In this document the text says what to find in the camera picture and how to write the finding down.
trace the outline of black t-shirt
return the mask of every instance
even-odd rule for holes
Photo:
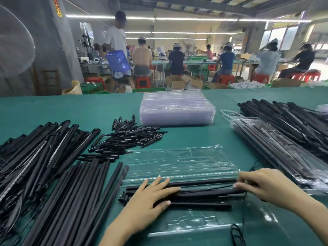
[[[183,61],[185,54],[180,51],[171,51],[169,60],[171,61],[172,75],[182,75],[184,71]]]
[[[299,64],[296,68],[301,70],[309,70],[312,62],[314,61],[316,53],[314,51],[303,51],[295,56],[295,60],[299,59]]]

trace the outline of pink shirt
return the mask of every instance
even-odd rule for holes
[[[209,60],[213,60],[213,53],[212,53],[211,49],[207,50],[206,53],[207,53],[207,57],[209,58]]]

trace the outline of blue plastic bin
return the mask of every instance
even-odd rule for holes
[[[122,50],[110,52],[106,55],[109,66],[113,71],[127,73],[131,66]]]

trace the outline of blue t-shirt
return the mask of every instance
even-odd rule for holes
[[[233,52],[224,52],[220,55],[220,61],[222,62],[221,69],[231,70],[233,68],[234,59],[236,55]]]

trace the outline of person in pink shirt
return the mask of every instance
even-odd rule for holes
[[[213,53],[211,51],[211,45],[210,44],[206,45],[206,49],[207,49],[207,51],[206,51],[207,57],[209,58],[209,60],[213,60]]]

